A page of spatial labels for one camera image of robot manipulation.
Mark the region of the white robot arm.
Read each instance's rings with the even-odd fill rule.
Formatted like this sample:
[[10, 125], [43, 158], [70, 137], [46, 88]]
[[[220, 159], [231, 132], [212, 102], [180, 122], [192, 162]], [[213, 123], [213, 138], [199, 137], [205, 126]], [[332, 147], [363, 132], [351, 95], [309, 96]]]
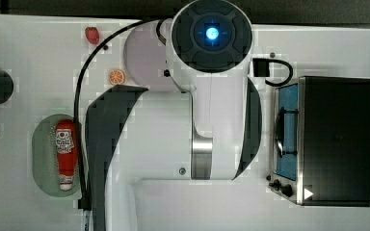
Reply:
[[261, 140], [259, 94], [250, 77], [253, 32], [226, 0], [196, 0], [166, 38], [170, 92], [115, 86], [85, 121], [91, 231], [137, 231], [142, 180], [233, 180]]

